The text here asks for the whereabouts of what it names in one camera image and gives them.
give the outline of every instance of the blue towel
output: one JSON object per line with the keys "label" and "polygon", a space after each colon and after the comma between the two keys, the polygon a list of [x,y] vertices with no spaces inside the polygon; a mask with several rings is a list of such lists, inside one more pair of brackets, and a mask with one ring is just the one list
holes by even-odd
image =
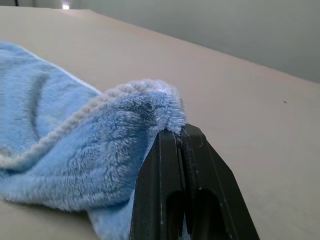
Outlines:
{"label": "blue towel", "polygon": [[101,93],[6,42],[0,87],[0,199],[85,210],[102,240],[127,240],[157,133],[187,122],[177,90],[147,79]]}

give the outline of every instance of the microfiber towel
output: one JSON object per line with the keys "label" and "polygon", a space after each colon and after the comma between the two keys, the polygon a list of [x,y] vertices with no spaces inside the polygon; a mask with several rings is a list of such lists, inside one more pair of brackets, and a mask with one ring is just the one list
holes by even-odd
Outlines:
{"label": "microfiber towel", "polygon": [[127,240],[139,169],[158,132],[187,123],[160,80],[104,93],[0,42],[0,199],[87,211],[102,240]]}

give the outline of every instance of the fluffy fabric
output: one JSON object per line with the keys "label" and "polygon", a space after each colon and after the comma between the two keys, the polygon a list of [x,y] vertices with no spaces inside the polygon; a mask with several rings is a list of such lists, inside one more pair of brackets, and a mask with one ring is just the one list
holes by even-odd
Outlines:
{"label": "fluffy fabric", "polygon": [[127,240],[138,171],[157,133],[186,123],[177,90],[133,81],[100,93],[0,42],[0,199],[86,210],[102,240]]}

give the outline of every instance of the table surface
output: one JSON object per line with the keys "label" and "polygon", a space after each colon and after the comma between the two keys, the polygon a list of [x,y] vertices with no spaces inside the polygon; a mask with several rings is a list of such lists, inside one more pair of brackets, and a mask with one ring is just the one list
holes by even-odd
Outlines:
{"label": "table surface", "polygon": [[[233,171],[262,240],[320,239],[320,84],[89,10],[0,7],[0,40],[104,91],[155,78]],[[0,202],[2,240],[95,240],[85,216]]]}

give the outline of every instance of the white wall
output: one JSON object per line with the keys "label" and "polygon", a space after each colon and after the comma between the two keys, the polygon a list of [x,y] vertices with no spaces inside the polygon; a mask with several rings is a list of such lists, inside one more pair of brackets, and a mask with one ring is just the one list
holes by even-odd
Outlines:
{"label": "white wall", "polygon": [[71,8],[320,82],[320,0],[71,0]]}

